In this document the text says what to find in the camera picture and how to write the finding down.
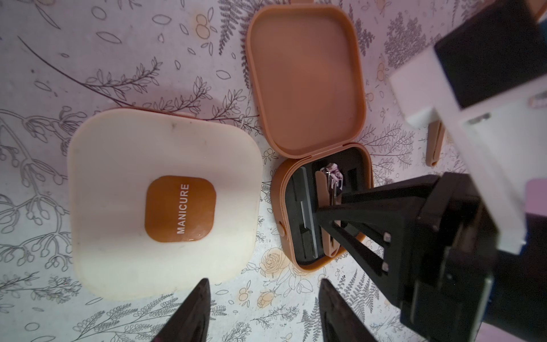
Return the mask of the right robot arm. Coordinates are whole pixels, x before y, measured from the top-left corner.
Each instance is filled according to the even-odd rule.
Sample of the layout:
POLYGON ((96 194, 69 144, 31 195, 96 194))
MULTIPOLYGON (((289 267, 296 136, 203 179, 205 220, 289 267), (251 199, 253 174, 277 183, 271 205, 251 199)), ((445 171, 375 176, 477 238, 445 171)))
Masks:
POLYGON ((344 195, 317 220, 429 341, 483 323, 546 340, 546 23, 496 1, 399 68, 406 121, 440 121, 467 165, 344 195))

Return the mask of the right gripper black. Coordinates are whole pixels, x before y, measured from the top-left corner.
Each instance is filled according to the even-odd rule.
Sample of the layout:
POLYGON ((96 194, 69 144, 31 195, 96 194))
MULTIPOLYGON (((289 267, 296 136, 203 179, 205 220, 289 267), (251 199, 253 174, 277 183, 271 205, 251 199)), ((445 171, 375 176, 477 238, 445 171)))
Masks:
POLYGON ((546 217, 526 215, 517 254, 497 248, 499 232, 466 174, 424 175, 342 195, 316 210, 320 226, 348 251, 394 306, 405 295, 406 219, 397 214, 335 213, 423 200, 412 250, 413 292, 401 320, 429 341, 476 341, 494 326, 525 341, 546 340, 546 217), (380 245, 379 257, 336 222, 380 245))

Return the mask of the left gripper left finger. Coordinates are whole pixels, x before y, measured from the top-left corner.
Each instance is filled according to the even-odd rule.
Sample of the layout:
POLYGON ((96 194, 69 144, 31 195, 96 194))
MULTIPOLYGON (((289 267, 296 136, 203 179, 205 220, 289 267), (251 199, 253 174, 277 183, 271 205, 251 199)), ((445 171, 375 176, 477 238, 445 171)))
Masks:
POLYGON ((207 340, 211 309, 209 279, 199 281, 189 296, 152 339, 153 342, 207 340))

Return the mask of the cream nail clipper case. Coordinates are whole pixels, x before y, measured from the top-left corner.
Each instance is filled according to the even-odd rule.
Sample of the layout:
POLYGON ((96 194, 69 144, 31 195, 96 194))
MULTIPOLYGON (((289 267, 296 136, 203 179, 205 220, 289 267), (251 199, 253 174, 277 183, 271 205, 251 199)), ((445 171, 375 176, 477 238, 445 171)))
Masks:
POLYGON ((263 165, 239 128, 118 108, 75 132, 67 161, 74 269, 94 294, 179 292, 250 261, 263 165))

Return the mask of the light brown nail clipper case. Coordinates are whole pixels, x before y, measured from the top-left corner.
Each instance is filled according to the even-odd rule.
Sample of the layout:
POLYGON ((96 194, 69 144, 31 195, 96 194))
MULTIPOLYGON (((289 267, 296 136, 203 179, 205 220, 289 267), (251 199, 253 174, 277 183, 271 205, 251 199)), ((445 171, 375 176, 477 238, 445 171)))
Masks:
POLYGON ((311 272, 344 249, 315 219, 328 200, 322 169, 336 164, 341 192, 372 188, 372 162, 356 138, 366 121, 358 36, 333 5, 268 5, 246 34, 246 59, 264 135, 284 157, 271 199, 282 249, 311 272))

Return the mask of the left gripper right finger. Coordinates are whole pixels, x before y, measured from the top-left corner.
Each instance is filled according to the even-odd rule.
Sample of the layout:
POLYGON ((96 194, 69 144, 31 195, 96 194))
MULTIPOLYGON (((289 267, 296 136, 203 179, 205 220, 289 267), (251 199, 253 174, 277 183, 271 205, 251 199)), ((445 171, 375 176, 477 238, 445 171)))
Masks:
POLYGON ((319 309, 325 342, 376 341, 328 279, 321 280, 319 309))

